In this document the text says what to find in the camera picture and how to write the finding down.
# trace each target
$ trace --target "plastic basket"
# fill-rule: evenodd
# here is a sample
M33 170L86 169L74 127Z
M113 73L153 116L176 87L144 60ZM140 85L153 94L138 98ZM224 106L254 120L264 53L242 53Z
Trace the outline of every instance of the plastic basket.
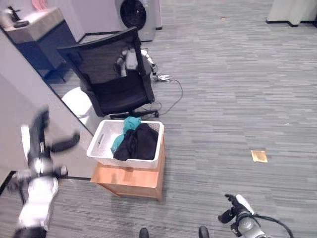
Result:
M158 143L153 160L127 159L120 161L113 158L111 146L114 140L123 133L124 120L103 120L88 147L87 156L94 158L104 165L133 167L142 169L156 169L158 166L160 142L163 134L163 124L160 121L141 121L158 132Z

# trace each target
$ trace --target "paper scrap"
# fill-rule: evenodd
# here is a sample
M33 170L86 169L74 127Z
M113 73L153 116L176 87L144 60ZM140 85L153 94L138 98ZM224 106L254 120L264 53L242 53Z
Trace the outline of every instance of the paper scrap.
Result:
M251 150L251 154L254 162L267 163L267 157L264 150Z

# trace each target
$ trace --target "teal clothing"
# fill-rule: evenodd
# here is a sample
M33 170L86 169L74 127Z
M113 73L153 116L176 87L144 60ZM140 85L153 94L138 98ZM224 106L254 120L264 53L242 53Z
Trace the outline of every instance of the teal clothing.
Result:
M123 139L124 139L124 134L121 134L114 140L113 145L111 147L111 152L113 154L117 151L117 149L121 145Z
M128 130L135 130L141 124L140 118L127 117L123 123L123 134L119 135L111 146L111 152L114 154L118 147L121 145L124 135Z
M127 117L124 120L123 134L125 135L128 130L135 130L141 124L140 118Z

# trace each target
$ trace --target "office chair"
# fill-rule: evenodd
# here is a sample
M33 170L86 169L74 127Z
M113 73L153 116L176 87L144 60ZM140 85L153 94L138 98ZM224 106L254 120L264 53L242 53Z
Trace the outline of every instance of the office chair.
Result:
M80 78L81 90L88 95L99 117L110 115L114 119L147 114L158 117L157 110L134 111L154 102L151 67L142 57L140 45L138 30L132 27L100 40L57 50ZM124 64L120 71L118 65L127 52L131 53L130 61L135 61L136 67L125 70Z

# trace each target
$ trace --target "chair backrest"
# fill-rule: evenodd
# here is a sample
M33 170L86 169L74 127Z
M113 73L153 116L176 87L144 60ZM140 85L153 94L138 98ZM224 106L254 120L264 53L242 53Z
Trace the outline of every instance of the chair backrest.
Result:
M140 45L138 30L132 27L100 40L57 50L70 64L86 89L93 91L95 85L121 77L114 65L122 52L130 48L135 49L139 74L145 75Z

